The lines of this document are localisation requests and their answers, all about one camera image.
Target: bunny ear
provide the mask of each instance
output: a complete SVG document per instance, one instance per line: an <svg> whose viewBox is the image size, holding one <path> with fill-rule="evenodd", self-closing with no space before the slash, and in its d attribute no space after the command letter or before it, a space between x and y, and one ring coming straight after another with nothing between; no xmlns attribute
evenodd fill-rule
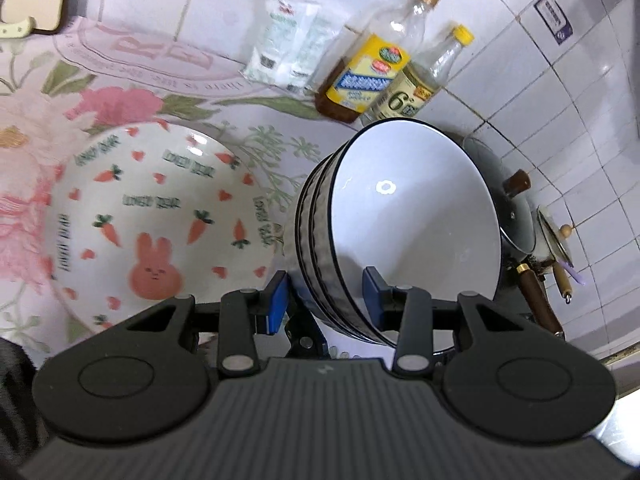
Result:
<svg viewBox="0 0 640 480"><path fill-rule="evenodd" d="M156 242L156 256L159 261L169 262L171 259L171 240L168 238L158 238Z"/></svg>
<svg viewBox="0 0 640 480"><path fill-rule="evenodd" d="M151 256L151 236L149 233L140 233L136 241L136 251L139 260L148 259Z"/></svg>

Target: rabbit illustration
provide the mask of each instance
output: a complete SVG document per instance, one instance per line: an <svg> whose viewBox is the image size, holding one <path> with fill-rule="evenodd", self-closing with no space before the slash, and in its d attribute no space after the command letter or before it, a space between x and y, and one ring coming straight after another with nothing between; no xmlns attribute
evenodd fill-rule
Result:
<svg viewBox="0 0 640 480"><path fill-rule="evenodd" d="M158 238L156 248L149 233L136 241L137 264L129 273L129 286L145 300L165 300L180 292L182 276L171 264L171 241Z"/></svg>

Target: floral tablecloth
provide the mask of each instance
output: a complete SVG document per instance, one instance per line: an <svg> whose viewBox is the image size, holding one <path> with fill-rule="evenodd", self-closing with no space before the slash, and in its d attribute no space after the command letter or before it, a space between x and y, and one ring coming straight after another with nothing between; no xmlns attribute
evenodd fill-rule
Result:
<svg viewBox="0 0 640 480"><path fill-rule="evenodd" d="M52 293L43 222L63 163L108 128L169 121L221 141L255 173L273 221L284 223L311 169L354 131L249 83L239 68L83 18L56 36L0 42L1 336L41 358L90 334Z"/></svg>

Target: wooden handle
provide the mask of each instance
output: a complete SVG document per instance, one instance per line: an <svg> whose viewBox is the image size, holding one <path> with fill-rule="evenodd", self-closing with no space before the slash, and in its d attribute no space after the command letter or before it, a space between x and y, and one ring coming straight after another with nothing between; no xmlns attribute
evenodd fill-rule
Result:
<svg viewBox="0 0 640 480"><path fill-rule="evenodd" d="M531 189L531 179L524 170L518 170L502 183L502 188L508 197L513 198Z"/></svg>
<svg viewBox="0 0 640 480"><path fill-rule="evenodd" d="M571 303L571 298L574 294L574 290L571 287L569 277L566 275L566 271L558 262L553 262L551 268L554 271L554 277L556 279L556 285L560 291L560 296L566 301L566 304Z"/></svg>
<svg viewBox="0 0 640 480"><path fill-rule="evenodd" d="M574 228L571 227L569 224L564 224L560 228L560 234L562 235L563 238L568 238L569 236L571 236L572 232L574 232Z"/></svg>
<svg viewBox="0 0 640 480"><path fill-rule="evenodd" d="M33 30L33 18L27 18L20 23L0 22L0 40L11 38L26 38Z"/></svg>
<svg viewBox="0 0 640 480"><path fill-rule="evenodd" d="M554 311L551 309L551 305L549 305L545 291L542 290L540 286L536 273L529 269L527 264L520 264L516 270L518 271L518 286L529 304L536 323L542 328L549 330L553 335L564 339L562 325L560 325L556 314L554 314Z"/></svg>

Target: plastic bottle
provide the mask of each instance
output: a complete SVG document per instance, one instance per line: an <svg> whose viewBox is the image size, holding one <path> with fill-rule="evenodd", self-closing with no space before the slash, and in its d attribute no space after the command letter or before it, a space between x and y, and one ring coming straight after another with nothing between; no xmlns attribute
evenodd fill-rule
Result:
<svg viewBox="0 0 640 480"><path fill-rule="evenodd" d="M322 83L316 94L318 112L353 123L420 48L426 13L438 1L409 0L377 13Z"/></svg>
<svg viewBox="0 0 640 480"><path fill-rule="evenodd" d="M473 40L471 32L459 25L433 50L415 56L362 115L362 124L417 114L446 85L453 63Z"/></svg>

